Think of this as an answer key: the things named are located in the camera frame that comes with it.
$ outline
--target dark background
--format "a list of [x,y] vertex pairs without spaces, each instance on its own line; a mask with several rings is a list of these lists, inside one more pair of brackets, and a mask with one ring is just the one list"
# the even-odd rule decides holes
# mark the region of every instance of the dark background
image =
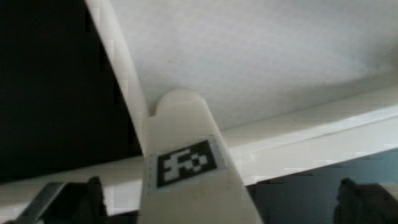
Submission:
[[140,154],[83,0],[0,1],[0,182]]

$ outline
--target white panel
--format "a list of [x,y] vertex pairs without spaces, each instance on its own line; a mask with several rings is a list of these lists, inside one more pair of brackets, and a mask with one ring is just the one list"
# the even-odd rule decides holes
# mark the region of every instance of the white panel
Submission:
[[175,88],[221,129],[396,82],[396,0],[111,0],[152,108]]

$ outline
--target black object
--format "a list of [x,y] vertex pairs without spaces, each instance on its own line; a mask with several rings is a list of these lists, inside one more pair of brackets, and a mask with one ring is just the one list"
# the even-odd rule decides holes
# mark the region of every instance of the black object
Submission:
[[86,183],[49,183],[14,221],[15,224],[104,224],[99,178]]
[[85,1],[1,0],[0,182],[140,154]]
[[346,178],[339,186],[333,224],[398,223],[398,202],[378,184],[356,185]]

